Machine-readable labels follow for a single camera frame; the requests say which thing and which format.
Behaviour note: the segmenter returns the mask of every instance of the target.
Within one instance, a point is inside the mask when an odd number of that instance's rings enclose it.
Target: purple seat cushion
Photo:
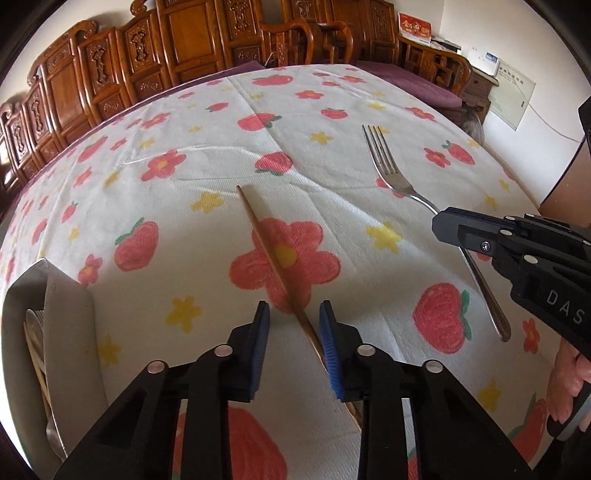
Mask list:
[[[462,99],[452,92],[434,85],[414,73],[389,63],[359,61],[356,67],[396,85],[433,108],[458,108]]]

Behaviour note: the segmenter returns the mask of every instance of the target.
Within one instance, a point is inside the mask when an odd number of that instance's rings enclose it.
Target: fork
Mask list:
[[[422,203],[437,215],[440,212],[440,209],[437,208],[433,202],[427,200],[423,195],[417,193],[413,185],[398,169],[396,162],[394,161],[394,156],[392,155],[392,152],[390,152],[381,129],[370,125],[367,126],[367,129],[362,125],[362,129],[375,168],[378,170],[378,174],[382,177],[383,181],[386,182],[386,184],[396,193]],[[472,273],[472,278],[484,297],[488,313],[491,316],[496,332],[501,337],[501,340],[507,342],[511,338],[511,325],[509,324],[509,320],[507,320],[507,317],[503,313],[495,296],[492,294],[491,288],[488,286],[488,283],[486,283],[486,280],[482,276],[482,273],[478,269],[472,256],[461,247],[460,252],[462,252],[464,261]]]

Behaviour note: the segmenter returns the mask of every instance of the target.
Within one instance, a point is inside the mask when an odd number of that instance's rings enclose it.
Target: wooden furniture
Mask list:
[[[19,104],[0,106],[0,212],[68,145],[127,107],[249,61],[271,66],[337,61],[331,38],[355,61],[343,22],[264,25],[261,0],[134,0],[133,19],[99,31],[83,20],[33,62]]]
[[[398,65],[456,95],[470,78],[472,68],[461,55],[399,35],[394,6],[385,0],[281,0],[281,5],[285,21],[305,18],[352,24],[359,32],[362,60]]]

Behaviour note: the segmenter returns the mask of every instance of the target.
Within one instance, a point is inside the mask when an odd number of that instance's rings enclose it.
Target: floral tablecloth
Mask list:
[[[330,299],[339,321],[394,358],[441,360],[535,463],[550,441],[556,336],[510,301],[482,257],[512,324],[499,340],[459,251],[431,233],[431,213],[378,180],[362,124],[382,127],[400,169],[440,208],[534,211],[477,143],[369,73],[245,73],[140,105],[49,165],[2,246],[0,294],[40,257],[87,285],[109,402],[149,361],[194,361],[268,299],[261,389],[230,410],[234,478],[356,478],[359,431],[289,311],[240,184],[315,326]],[[410,440],[408,451],[415,469]]]

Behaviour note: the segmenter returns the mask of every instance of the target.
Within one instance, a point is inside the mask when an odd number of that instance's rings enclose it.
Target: wooden chopstick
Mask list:
[[[255,214],[254,210],[252,209],[251,204],[248,203],[248,199],[244,195],[244,192],[240,188],[240,185],[236,185],[236,191],[238,192],[238,196],[240,197],[242,204],[244,206],[244,209],[246,210],[246,214],[248,215],[248,219],[251,221],[252,229],[254,230],[255,235],[258,238],[259,242],[261,243],[263,251],[265,252],[265,256],[267,257],[267,261],[271,265],[271,269],[273,270],[273,273],[275,274],[275,276],[279,280],[279,284],[281,285],[283,292],[287,296],[287,301],[289,302],[291,309],[295,314],[295,318],[297,318],[298,322],[300,323],[300,326],[304,330],[304,334],[308,337],[308,340],[312,344],[314,351],[316,352],[316,354],[320,358],[320,361],[322,362],[322,365],[324,366],[324,369],[326,370],[326,360],[324,358],[324,349],[322,348],[322,343],[321,343],[320,339],[318,338],[318,335],[316,335],[316,331],[314,330],[314,327],[312,327],[312,324],[310,323],[310,319],[306,315],[306,312],[304,311],[302,306],[297,301],[297,296],[295,295],[294,291],[291,289],[290,284],[285,277],[283,269],[281,268],[279,260],[277,260],[277,257],[275,256],[275,252],[273,251],[273,249],[271,248],[271,246],[267,242],[267,239],[262,231],[261,224],[258,221],[258,218],[256,218],[256,214]],[[359,411],[359,409],[356,408],[354,403],[351,403],[351,402],[346,403],[345,406],[347,407],[347,410],[349,410],[349,413],[351,414],[351,416],[355,419],[357,426],[359,428],[361,428],[362,414]]]

